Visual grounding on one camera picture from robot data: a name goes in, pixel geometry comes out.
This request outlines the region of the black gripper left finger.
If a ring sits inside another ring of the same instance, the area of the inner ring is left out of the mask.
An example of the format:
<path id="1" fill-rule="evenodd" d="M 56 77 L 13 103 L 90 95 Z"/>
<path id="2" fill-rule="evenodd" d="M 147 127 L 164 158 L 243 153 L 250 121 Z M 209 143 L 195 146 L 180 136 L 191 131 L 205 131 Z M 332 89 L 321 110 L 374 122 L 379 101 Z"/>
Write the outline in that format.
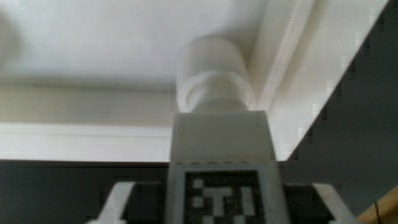
<path id="1" fill-rule="evenodd" d="M 125 224 L 122 213 L 134 185 L 134 182 L 113 184 L 97 218 L 85 224 Z"/>

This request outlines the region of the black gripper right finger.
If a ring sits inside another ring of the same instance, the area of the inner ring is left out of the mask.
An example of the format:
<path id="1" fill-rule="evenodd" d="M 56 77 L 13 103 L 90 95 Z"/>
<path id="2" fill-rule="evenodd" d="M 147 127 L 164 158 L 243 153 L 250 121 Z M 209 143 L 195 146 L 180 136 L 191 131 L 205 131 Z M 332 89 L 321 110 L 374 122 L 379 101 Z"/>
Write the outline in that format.
<path id="1" fill-rule="evenodd" d="M 333 186 L 330 184 L 314 183 L 312 187 L 319 195 L 328 212 L 332 214 L 332 220 L 328 221 L 328 224 L 358 224 L 358 220 L 353 217 Z"/>

